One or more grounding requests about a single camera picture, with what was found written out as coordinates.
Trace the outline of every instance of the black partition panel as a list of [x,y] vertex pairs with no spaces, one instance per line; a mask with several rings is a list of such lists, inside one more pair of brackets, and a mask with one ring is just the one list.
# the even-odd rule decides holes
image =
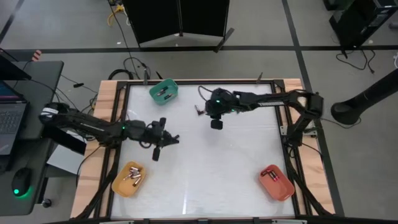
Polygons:
[[180,32],[177,0],[123,0],[137,42]]
[[180,0],[182,31],[223,37],[225,35],[229,0]]

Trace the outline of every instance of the black pole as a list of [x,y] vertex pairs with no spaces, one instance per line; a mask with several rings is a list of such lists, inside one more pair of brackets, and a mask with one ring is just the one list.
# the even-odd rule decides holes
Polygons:
[[397,91],[398,69],[395,69],[354,98],[335,103],[331,115],[342,124],[355,124],[365,110]]

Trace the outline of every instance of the metal clamp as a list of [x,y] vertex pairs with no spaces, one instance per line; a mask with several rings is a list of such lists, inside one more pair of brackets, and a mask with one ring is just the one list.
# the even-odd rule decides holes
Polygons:
[[[280,129],[280,134],[281,135],[283,135],[283,136],[287,135],[287,126],[280,126],[279,129]],[[313,130],[311,130],[309,132],[304,132],[303,135],[304,136],[317,137],[318,133],[317,133],[316,130],[313,129]]]

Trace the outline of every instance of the orange bin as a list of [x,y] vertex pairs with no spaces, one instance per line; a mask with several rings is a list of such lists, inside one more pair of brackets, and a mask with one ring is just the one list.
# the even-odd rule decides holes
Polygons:
[[[274,181],[269,174],[262,175],[267,170],[274,171],[279,178]],[[276,165],[269,165],[262,170],[259,174],[259,180],[275,200],[282,202],[294,194],[293,184]]]

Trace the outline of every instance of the white table surface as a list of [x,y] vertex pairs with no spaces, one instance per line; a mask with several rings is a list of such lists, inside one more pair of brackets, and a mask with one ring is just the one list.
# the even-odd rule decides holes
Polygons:
[[[271,93],[271,86],[205,85],[229,91]],[[114,195],[112,218],[238,218],[291,217],[291,198],[273,200],[258,181],[268,165],[285,174],[275,109],[258,108],[222,117],[223,130],[210,128],[210,117],[198,116],[194,105],[204,109],[197,85],[180,85],[178,97],[159,106],[149,95],[151,86],[133,86],[128,102],[129,119],[146,123],[167,118],[165,129],[180,135],[180,144],[167,146],[158,162],[153,146],[124,141],[119,170],[129,161],[142,164],[147,176],[130,198]],[[205,98],[211,93],[202,90]]]

